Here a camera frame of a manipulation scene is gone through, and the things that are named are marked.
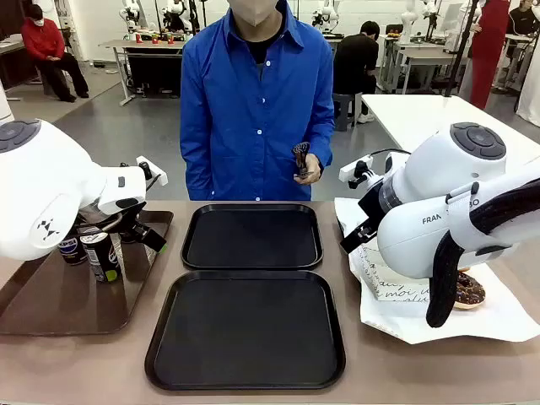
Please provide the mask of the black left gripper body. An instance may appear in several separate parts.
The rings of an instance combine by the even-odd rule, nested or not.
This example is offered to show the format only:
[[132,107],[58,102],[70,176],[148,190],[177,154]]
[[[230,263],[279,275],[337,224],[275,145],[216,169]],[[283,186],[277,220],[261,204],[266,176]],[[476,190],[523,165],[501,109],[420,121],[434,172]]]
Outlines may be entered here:
[[144,224],[139,214],[125,214],[111,225],[111,233],[118,234],[122,243],[139,243],[160,253],[167,245],[164,236]]

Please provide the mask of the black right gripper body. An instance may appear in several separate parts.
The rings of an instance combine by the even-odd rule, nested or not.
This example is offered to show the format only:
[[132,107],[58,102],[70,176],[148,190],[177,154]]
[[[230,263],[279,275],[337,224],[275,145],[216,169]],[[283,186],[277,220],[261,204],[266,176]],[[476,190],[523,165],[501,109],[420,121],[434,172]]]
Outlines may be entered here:
[[379,202],[380,189],[381,185],[373,185],[358,202],[358,205],[368,217],[363,222],[363,226],[369,230],[378,230],[379,224],[383,219],[383,209]]

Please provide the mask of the person's left hand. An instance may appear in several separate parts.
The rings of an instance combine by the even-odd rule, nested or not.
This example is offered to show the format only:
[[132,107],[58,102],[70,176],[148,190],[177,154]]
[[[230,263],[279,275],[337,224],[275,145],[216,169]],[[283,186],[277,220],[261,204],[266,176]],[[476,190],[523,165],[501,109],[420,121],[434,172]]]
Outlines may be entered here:
[[314,154],[296,154],[297,158],[305,158],[306,175],[295,175],[294,180],[303,186],[316,183],[321,178],[320,161]]

